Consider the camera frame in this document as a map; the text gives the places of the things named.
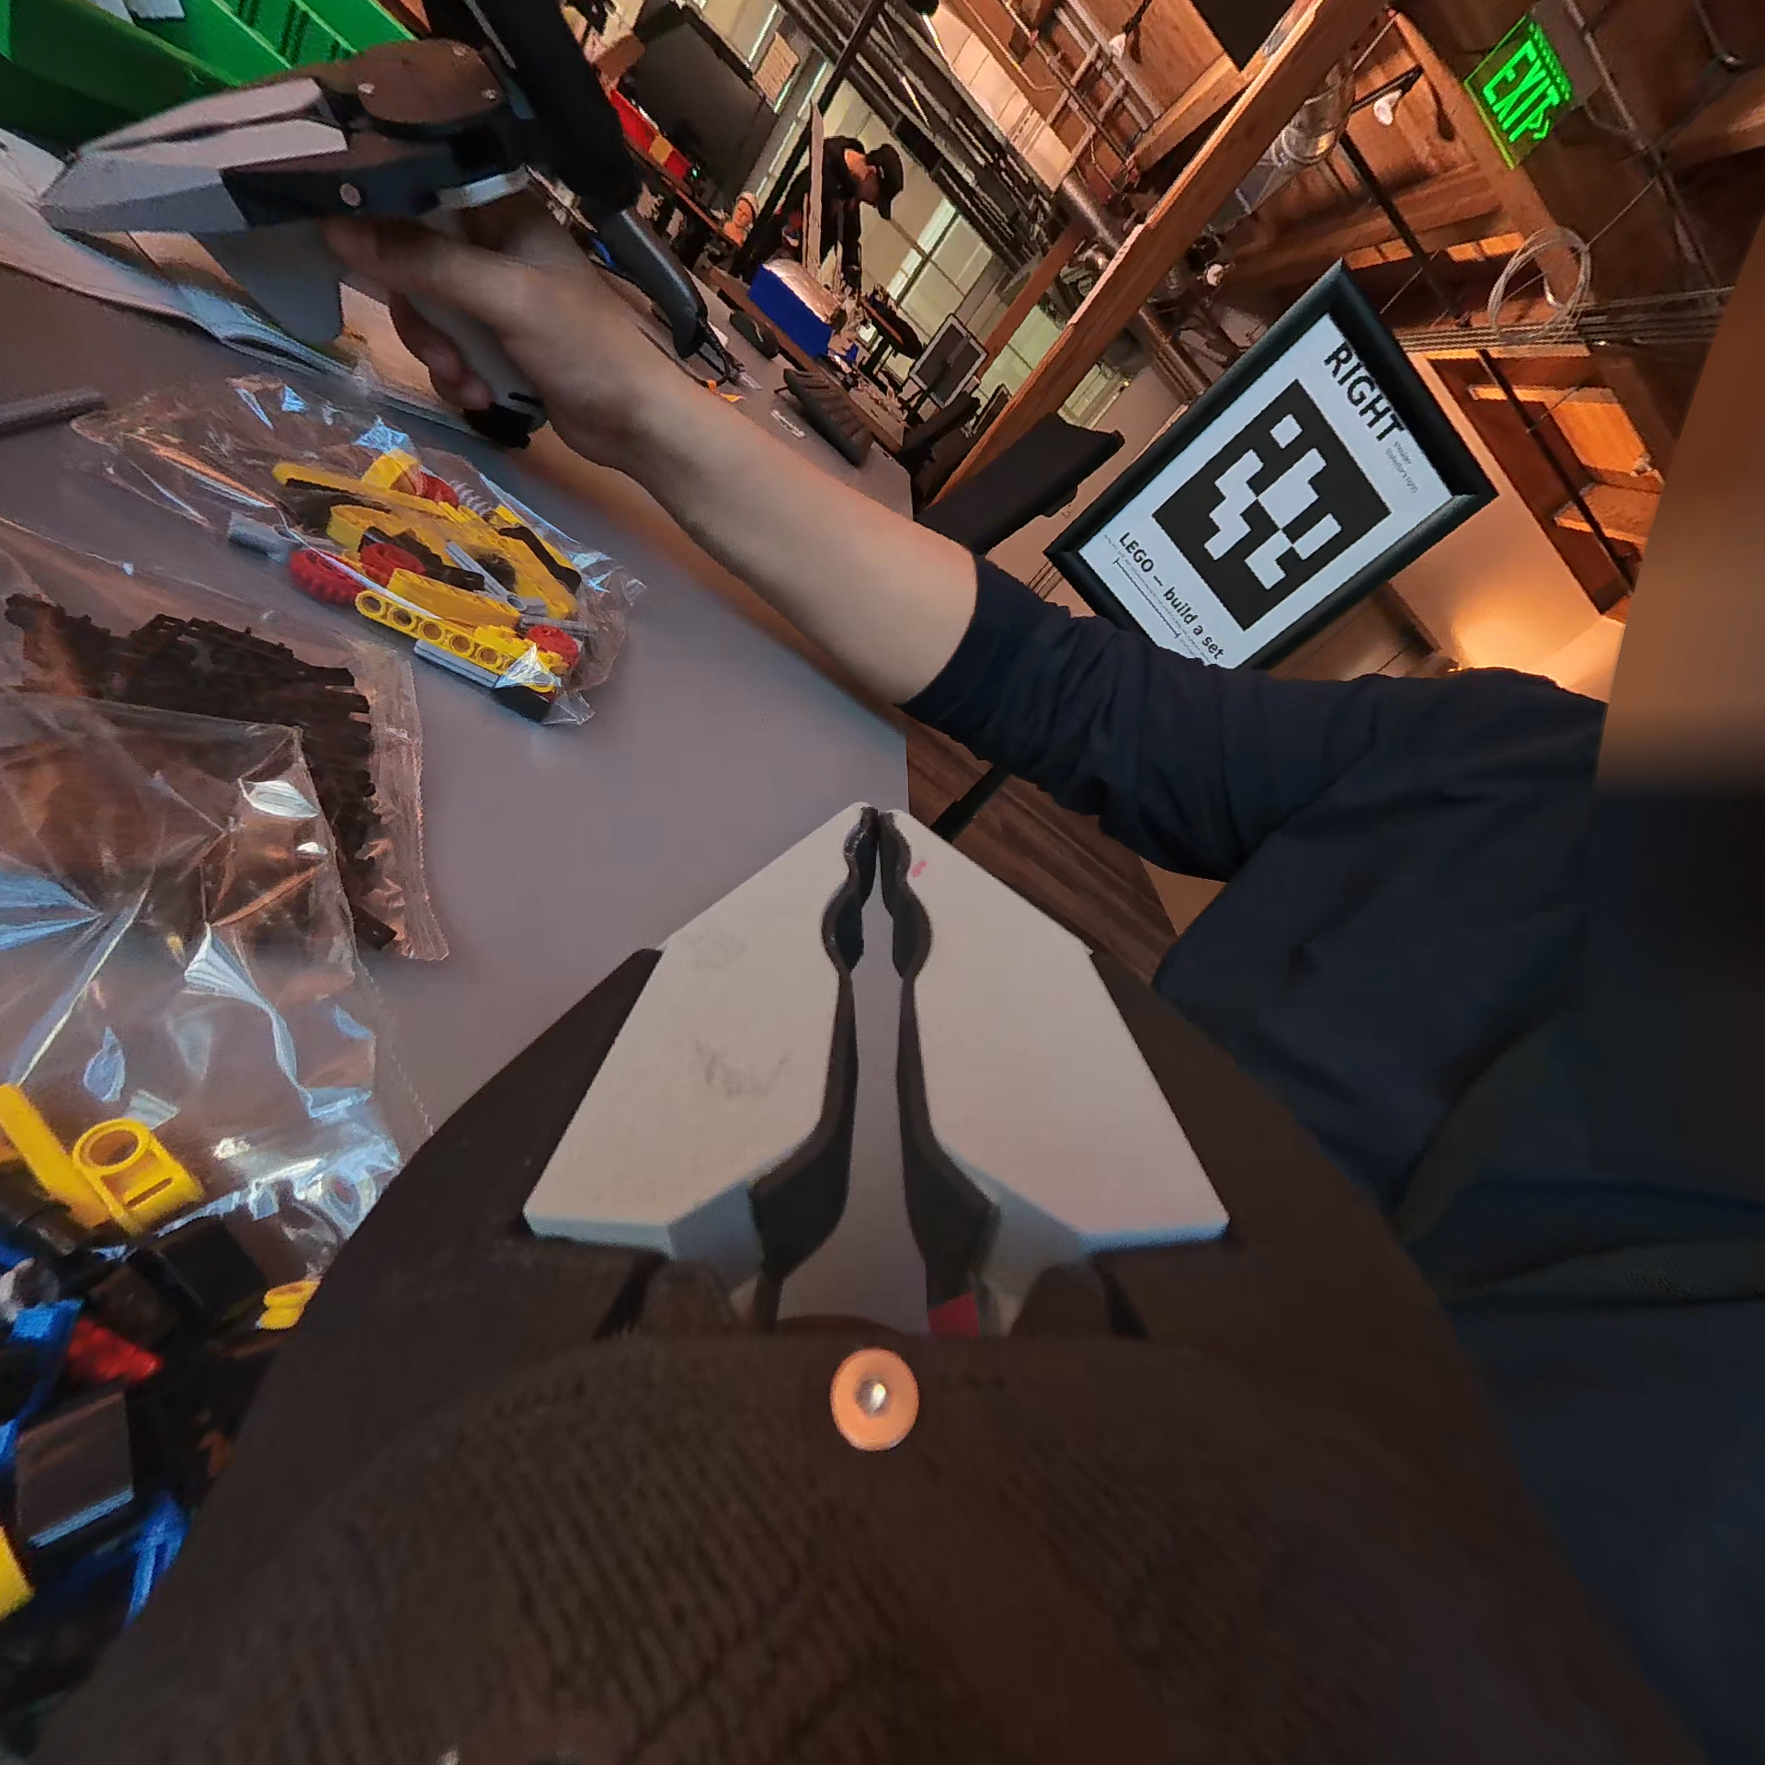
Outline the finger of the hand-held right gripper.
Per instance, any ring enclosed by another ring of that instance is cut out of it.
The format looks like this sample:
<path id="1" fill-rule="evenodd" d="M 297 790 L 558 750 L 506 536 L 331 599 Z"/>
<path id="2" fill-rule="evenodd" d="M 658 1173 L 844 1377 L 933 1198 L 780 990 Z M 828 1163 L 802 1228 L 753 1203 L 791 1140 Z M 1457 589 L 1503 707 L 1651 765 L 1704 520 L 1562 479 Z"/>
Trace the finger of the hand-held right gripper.
<path id="1" fill-rule="evenodd" d="M 138 160 L 210 170 L 335 160 L 348 151 L 325 91 L 311 76 L 269 80 L 181 104 L 93 138 L 75 161 Z"/>
<path id="2" fill-rule="evenodd" d="M 56 231 L 238 236 L 257 226 L 226 175 L 335 155 L 342 143 L 145 143 L 85 149 L 38 198 Z"/>

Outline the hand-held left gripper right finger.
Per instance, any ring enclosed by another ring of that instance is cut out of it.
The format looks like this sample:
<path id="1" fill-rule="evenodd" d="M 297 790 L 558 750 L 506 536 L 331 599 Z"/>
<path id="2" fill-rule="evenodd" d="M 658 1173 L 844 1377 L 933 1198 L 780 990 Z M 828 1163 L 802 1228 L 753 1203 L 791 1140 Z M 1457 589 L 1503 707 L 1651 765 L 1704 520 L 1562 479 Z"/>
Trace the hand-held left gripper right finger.
<path id="1" fill-rule="evenodd" d="M 901 808 L 877 817 L 877 879 L 933 1325 L 1004 1333 L 1054 1267 L 1220 1239 L 1228 1206 L 1093 950 Z"/>

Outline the bag of black lego pieces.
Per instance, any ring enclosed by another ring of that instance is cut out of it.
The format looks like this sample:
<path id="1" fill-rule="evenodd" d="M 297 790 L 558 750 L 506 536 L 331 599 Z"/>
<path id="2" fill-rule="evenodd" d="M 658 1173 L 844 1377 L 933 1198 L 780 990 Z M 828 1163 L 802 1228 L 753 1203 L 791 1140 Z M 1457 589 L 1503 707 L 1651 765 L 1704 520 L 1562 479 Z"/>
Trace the bag of black lego pieces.
<path id="1" fill-rule="evenodd" d="M 440 962 L 413 663 L 289 608 L 2 521 L 4 687 L 299 734 L 358 940 Z"/>

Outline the clear plastic lego bag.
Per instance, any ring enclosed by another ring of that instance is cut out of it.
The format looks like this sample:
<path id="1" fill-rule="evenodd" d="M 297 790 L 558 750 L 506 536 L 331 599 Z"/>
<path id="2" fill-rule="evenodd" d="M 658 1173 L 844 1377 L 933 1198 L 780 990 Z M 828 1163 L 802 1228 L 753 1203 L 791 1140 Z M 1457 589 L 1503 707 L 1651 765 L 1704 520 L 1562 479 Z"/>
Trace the clear plastic lego bag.
<path id="1" fill-rule="evenodd" d="M 4 1760 L 165 1581 L 409 1107 L 299 735 L 4 693 Z"/>

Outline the person's right forearm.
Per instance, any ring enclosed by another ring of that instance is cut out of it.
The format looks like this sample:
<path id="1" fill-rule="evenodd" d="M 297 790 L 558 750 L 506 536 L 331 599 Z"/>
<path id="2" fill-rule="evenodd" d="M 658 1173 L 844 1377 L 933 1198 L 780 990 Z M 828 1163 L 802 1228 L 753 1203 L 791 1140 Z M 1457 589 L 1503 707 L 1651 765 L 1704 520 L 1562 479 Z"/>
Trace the person's right forearm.
<path id="1" fill-rule="evenodd" d="M 560 429 L 875 695 L 1163 870 L 1229 880 L 1318 836 L 1480 890 L 1582 883 L 1592 697 L 1507 671 L 1311 680 L 1178 658 L 1040 600 L 666 367 L 607 379 Z"/>

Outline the lego instruction booklet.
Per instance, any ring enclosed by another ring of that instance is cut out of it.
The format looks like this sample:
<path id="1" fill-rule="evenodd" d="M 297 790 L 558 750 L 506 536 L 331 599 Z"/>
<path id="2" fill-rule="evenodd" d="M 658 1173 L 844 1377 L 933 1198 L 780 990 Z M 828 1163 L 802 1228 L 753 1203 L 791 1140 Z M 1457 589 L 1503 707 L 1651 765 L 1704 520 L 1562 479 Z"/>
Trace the lego instruction booklet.
<path id="1" fill-rule="evenodd" d="M 367 397 L 438 425 L 466 431 L 463 412 L 440 402 L 425 365 L 397 341 L 379 300 L 341 292 L 342 328 L 320 344 L 297 341 L 223 276 L 213 256 L 178 237 L 82 243 L 49 226 L 27 192 L 2 190 L 2 262 L 70 295 L 184 323 L 275 365 L 301 365 L 352 382 Z"/>

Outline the bag of yellow lego pieces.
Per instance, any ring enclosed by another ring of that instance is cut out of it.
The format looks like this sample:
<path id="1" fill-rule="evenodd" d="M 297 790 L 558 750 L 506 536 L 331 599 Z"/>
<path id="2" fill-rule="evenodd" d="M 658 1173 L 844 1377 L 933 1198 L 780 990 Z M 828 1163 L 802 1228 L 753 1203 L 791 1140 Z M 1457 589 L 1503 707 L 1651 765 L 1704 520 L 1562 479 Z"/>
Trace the bag of yellow lego pieces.
<path id="1" fill-rule="evenodd" d="M 641 583 L 405 420 L 272 372 L 73 419 L 93 466 L 517 716 L 581 728 Z"/>

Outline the person's right hand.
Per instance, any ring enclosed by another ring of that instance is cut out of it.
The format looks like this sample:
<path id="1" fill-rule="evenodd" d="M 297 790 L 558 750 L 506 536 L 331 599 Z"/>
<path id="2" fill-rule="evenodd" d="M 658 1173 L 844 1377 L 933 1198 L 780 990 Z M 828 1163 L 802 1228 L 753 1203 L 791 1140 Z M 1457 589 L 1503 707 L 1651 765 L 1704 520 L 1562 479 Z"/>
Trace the person's right hand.
<path id="1" fill-rule="evenodd" d="M 647 479 L 689 387 L 530 192 L 464 210 L 453 231 L 405 219 L 331 219 L 335 258 L 388 309 L 440 397 L 487 410 L 493 392 L 434 317 L 474 319 L 587 461 Z"/>

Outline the green plastic bin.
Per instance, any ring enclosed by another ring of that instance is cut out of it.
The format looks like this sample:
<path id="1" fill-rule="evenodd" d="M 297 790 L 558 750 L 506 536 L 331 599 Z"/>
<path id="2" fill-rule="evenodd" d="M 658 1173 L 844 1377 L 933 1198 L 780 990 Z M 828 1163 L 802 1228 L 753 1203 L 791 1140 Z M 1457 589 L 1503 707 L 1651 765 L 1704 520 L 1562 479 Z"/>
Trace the green plastic bin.
<path id="1" fill-rule="evenodd" d="M 373 3 L 4 3 L 2 119 L 85 141 L 303 66 L 409 40 Z"/>

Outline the dark computer monitor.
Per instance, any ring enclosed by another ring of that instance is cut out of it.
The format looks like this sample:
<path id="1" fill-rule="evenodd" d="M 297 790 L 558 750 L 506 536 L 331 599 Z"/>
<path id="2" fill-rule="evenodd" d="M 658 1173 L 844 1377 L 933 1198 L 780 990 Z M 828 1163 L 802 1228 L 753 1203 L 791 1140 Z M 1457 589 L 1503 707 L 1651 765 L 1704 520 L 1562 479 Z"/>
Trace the dark computer monitor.
<path id="1" fill-rule="evenodd" d="M 778 121 L 742 59 L 689 4 L 646 3 L 628 96 L 717 185 L 744 185 Z"/>

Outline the person's dark clothed body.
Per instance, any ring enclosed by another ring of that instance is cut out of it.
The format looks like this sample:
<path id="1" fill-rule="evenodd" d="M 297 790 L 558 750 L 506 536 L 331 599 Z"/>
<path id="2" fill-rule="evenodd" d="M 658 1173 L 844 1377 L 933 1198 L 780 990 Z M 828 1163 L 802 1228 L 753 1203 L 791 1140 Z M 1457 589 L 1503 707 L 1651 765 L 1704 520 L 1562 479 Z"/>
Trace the person's dark clothed body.
<path id="1" fill-rule="evenodd" d="M 1760 1176 L 1597 1152 L 1592 811 L 1605 707 L 1545 676 L 1205 669 L 1175 845 L 1228 880 L 1182 1011 L 1397 1225 L 1578 1576 L 1711 1760 L 1760 1760 Z"/>

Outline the blue storage box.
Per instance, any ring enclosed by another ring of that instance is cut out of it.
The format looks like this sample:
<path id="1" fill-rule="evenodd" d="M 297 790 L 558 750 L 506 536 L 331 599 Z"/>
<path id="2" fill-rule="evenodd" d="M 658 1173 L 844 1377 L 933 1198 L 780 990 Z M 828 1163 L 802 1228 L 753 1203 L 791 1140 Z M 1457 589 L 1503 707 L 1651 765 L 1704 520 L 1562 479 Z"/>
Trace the blue storage box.
<path id="1" fill-rule="evenodd" d="M 776 256 L 758 265 L 749 295 L 782 338 L 815 359 L 828 355 L 848 322 L 844 298 L 796 258 Z"/>

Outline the black computer keyboard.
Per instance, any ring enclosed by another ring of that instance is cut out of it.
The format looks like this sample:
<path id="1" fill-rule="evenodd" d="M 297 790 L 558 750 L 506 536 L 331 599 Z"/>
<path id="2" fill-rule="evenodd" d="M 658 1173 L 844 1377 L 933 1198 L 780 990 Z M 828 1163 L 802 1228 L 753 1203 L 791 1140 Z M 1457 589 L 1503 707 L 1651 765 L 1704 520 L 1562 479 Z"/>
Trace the black computer keyboard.
<path id="1" fill-rule="evenodd" d="M 830 377 L 811 367 L 786 365 L 784 388 L 796 403 L 810 429 L 818 433 L 848 465 L 862 469 L 877 438 L 849 392 Z"/>

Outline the framed marker sign on stand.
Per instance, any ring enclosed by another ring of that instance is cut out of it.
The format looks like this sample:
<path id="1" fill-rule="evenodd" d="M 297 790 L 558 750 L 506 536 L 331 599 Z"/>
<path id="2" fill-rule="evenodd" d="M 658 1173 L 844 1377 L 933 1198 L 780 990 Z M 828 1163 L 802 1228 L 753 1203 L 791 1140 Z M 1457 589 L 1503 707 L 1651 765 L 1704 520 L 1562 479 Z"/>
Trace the framed marker sign on stand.
<path id="1" fill-rule="evenodd" d="M 1208 666 L 1268 671 L 1495 499 L 1339 262 L 1046 559 L 1114 627 Z"/>

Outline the green exit sign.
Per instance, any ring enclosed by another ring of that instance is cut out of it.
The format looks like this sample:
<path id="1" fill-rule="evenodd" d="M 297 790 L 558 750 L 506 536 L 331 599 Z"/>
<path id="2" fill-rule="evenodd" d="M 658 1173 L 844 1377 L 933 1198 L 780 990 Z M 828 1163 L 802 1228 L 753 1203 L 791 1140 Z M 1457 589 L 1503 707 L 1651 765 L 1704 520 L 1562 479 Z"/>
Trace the green exit sign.
<path id="1" fill-rule="evenodd" d="M 1555 40 L 1535 12 L 1472 67 L 1462 88 L 1501 161 L 1515 170 L 1578 105 L 1578 88 Z"/>

